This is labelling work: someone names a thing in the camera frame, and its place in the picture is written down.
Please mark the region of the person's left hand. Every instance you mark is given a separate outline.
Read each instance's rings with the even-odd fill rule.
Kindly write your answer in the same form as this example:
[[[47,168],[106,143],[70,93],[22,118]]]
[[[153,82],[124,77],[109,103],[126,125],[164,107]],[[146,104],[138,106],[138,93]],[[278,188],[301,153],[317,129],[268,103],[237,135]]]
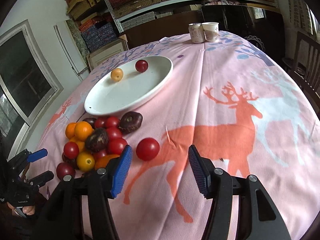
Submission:
[[[7,202],[7,206],[12,210],[13,216],[25,217],[32,216],[35,214],[35,206],[24,206],[21,208],[16,208]]]

